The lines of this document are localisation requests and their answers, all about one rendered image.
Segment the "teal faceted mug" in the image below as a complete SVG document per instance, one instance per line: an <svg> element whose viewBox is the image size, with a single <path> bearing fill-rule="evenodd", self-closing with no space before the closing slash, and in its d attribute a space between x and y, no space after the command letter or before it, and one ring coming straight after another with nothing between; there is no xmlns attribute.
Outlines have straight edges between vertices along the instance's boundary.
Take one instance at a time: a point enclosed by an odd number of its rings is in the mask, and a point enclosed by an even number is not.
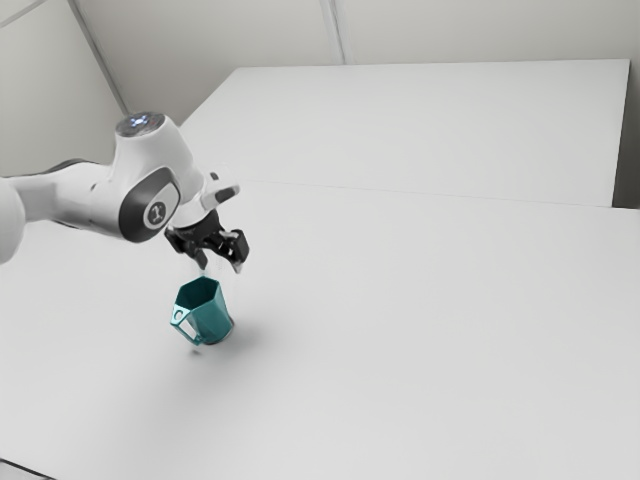
<svg viewBox="0 0 640 480"><path fill-rule="evenodd" d="M183 284L177 293L170 325L195 346L225 340L234 328L220 283L200 276Z"/></svg>

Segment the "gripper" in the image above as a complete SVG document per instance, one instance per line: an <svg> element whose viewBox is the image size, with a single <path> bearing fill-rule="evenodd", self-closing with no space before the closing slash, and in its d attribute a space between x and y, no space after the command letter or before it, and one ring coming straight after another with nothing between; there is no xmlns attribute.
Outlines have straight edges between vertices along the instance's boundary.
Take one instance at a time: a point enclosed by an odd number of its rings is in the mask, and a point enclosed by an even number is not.
<svg viewBox="0 0 640 480"><path fill-rule="evenodd" d="M240 274L249 256L249 245L241 229L225 230L216 211L210 211L202 220L183 228L168 227L165 238L179 254L194 260L201 275L207 274L208 258L205 249L232 264Z"/></svg>

